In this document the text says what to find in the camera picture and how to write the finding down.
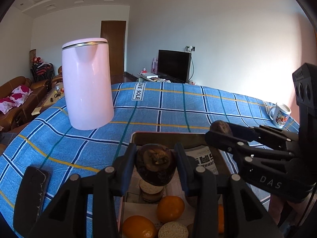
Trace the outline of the person's right hand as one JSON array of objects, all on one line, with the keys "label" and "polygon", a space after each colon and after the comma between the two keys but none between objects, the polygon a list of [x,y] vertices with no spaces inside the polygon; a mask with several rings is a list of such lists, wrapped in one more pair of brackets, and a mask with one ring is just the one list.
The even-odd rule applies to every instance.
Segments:
[{"label": "person's right hand", "polygon": [[[287,204],[289,206],[291,206],[293,208],[293,210],[295,211],[294,216],[291,218],[291,224],[292,225],[296,225],[298,222],[298,213],[296,210],[296,204],[292,203],[292,202],[287,202]],[[280,219],[281,219],[281,213],[284,207],[284,202],[278,198],[275,195],[270,195],[270,202],[269,202],[269,215],[272,217],[273,221],[275,222],[275,224],[279,224]]]}]

